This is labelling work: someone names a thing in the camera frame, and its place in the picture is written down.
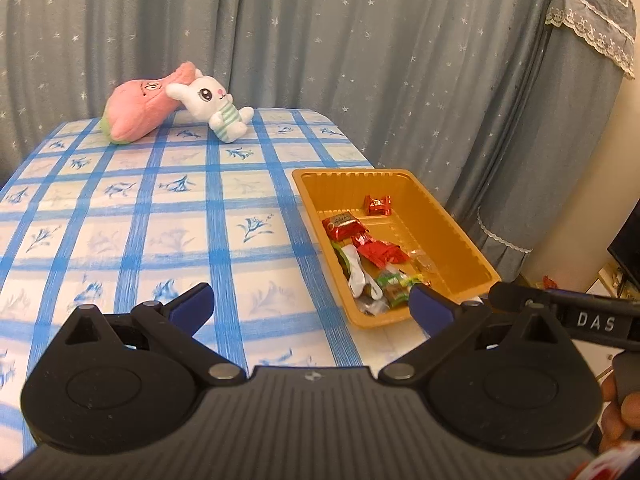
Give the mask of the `person's right hand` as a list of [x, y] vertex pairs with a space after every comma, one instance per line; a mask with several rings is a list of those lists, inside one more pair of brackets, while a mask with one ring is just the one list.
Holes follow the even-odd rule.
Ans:
[[622, 403], [617, 402], [617, 382], [611, 372], [601, 385], [606, 407], [601, 417], [602, 440], [600, 452], [604, 453], [623, 442], [631, 440], [631, 435], [640, 426], [640, 393], [634, 391], [625, 396]]

